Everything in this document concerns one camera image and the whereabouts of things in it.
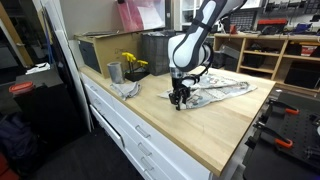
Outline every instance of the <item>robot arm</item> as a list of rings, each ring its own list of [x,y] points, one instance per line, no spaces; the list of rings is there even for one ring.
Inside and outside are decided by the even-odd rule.
[[[172,77],[173,93],[169,95],[171,103],[186,103],[190,96],[189,87],[199,81],[199,77],[209,66],[195,76],[186,73],[201,65],[213,56],[212,47],[205,45],[208,33],[214,23],[240,9],[247,0],[204,0],[185,35],[170,38],[168,54]]]

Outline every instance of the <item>metal cup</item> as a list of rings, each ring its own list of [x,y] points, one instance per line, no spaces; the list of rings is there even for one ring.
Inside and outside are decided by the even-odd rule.
[[[115,84],[123,84],[124,74],[121,62],[111,62],[107,64],[107,66],[112,82]]]

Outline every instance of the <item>gray cloth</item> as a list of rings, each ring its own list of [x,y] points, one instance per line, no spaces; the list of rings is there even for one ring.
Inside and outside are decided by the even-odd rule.
[[[112,83],[111,88],[115,90],[123,100],[126,100],[127,98],[138,95],[138,93],[141,90],[141,85],[139,84],[139,82],[126,83],[126,84]]]
[[[250,85],[248,82],[207,74],[201,76],[200,82],[191,86],[190,89],[191,95],[187,99],[187,103],[180,102],[181,109],[200,108],[211,102],[240,96],[257,89],[257,86]],[[159,96],[169,98],[171,92],[172,90],[168,90]]]

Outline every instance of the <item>black backpack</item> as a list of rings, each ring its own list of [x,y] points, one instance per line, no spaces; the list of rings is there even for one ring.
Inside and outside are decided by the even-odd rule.
[[[38,167],[38,136],[32,133],[30,123],[23,121],[22,113],[1,118],[0,145],[9,165],[20,175],[27,175]]]

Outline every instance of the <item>cabinet drawer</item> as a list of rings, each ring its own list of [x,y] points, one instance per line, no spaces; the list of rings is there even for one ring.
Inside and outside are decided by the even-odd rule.
[[[136,167],[145,179],[167,180],[167,175],[150,159],[148,159],[139,149],[138,144],[126,133],[124,137],[124,152],[131,163]]]
[[[162,158],[165,159],[167,163],[158,159],[155,159],[155,161],[167,175],[171,177],[171,173],[175,174],[173,171],[177,171],[177,176],[180,174],[180,176],[184,177],[184,179],[209,179],[210,171],[207,168],[205,168],[189,154],[159,133],[156,129],[151,127],[120,101],[113,98],[113,103],[114,109],[116,109],[115,113],[120,127],[123,128],[124,131],[129,131],[130,136],[135,141],[143,139],[145,142],[147,142],[145,144],[146,146],[150,146],[151,148],[155,149],[159,156],[162,156]]]
[[[116,114],[112,107],[110,107],[98,94],[93,92],[88,84],[85,84],[85,88],[89,97],[90,103],[97,109],[97,111],[105,117],[108,122],[114,127],[118,128],[118,122],[116,119]]]
[[[98,113],[98,111],[92,105],[90,105],[90,109],[92,111],[92,114],[99,122],[100,126],[109,134],[109,136],[120,147],[120,149],[122,149],[123,144],[121,136],[109,125],[109,123]]]
[[[113,107],[112,96],[88,76],[83,73],[81,74],[83,82],[88,85],[87,88],[98,94],[110,107]]]

